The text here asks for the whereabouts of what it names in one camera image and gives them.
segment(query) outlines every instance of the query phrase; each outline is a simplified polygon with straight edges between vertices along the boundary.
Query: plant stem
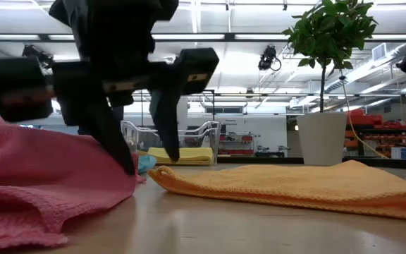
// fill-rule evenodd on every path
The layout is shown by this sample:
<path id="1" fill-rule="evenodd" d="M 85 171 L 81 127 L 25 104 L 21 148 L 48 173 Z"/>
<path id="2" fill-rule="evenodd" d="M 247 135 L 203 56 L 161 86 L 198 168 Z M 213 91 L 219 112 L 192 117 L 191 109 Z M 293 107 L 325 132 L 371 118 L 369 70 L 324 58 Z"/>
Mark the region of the plant stem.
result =
<path id="1" fill-rule="evenodd" d="M 324 112 L 324 89 L 325 89 L 325 71 L 327 69 L 326 66 L 326 61 L 322 63 L 322 80 L 321 80 L 321 105 L 320 105 L 320 110 L 319 112 L 323 113 Z"/>

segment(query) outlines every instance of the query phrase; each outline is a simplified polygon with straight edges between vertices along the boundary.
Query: orange towel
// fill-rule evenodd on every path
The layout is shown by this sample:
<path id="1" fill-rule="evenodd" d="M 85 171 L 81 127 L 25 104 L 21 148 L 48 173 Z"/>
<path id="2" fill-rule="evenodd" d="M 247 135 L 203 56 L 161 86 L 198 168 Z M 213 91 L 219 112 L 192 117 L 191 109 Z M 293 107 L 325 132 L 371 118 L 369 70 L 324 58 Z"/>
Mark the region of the orange towel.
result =
<path id="1" fill-rule="evenodd" d="M 355 161 L 332 167 L 249 165 L 198 174 L 149 175 L 177 194 L 406 219 L 406 180 Z"/>

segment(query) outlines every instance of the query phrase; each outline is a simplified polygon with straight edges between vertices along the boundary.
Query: table surface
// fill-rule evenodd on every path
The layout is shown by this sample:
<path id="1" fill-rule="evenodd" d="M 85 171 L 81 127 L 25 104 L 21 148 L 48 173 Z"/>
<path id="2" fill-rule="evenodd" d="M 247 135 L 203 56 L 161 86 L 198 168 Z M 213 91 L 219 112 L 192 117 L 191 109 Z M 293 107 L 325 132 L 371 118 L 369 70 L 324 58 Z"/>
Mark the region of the table surface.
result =
<path id="1" fill-rule="evenodd" d="M 178 167 L 181 172 L 220 170 Z M 406 179 L 406 170 L 385 169 Z M 70 243 L 25 254 L 406 254 L 406 221 L 167 193 L 148 179 L 110 212 L 67 223 Z"/>

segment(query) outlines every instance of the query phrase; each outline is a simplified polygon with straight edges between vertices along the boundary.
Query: towel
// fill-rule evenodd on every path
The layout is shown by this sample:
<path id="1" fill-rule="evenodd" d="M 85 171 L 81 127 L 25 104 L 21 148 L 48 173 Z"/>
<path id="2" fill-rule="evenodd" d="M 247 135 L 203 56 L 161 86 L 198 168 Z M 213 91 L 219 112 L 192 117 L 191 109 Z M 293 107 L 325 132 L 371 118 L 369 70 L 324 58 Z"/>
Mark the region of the towel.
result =
<path id="1" fill-rule="evenodd" d="M 0 119 L 0 249 L 67 243 L 66 220 L 117 205 L 137 180 L 91 137 Z"/>
<path id="2" fill-rule="evenodd" d="M 210 165 L 214 161 L 214 154 L 210 147 L 184 147 L 180 148 L 180 159 L 173 163 L 164 148 L 151 147 L 148 154 L 158 160 L 158 165 Z"/>
<path id="3" fill-rule="evenodd" d="M 149 175 L 177 194 L 406 219 L 406 181 L 355 161 L 332 167 L 251 165 L 183 175 L 159 167 Z"/>

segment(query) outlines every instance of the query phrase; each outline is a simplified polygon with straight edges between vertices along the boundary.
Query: pink towel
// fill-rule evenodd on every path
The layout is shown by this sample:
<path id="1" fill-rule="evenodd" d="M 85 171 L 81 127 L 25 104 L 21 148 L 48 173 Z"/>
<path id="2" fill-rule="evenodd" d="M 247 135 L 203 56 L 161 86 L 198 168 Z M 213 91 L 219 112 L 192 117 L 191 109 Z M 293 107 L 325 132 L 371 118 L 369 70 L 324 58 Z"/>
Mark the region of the pink towel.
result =
<path id="1" fill-rule="evenodd" d="M 91 137 L 0 119 L 0 249 L 63 245 L 66 220 L 129 198 L 136 182 L 144 181 L 136 177 L 126 175 Z"/>

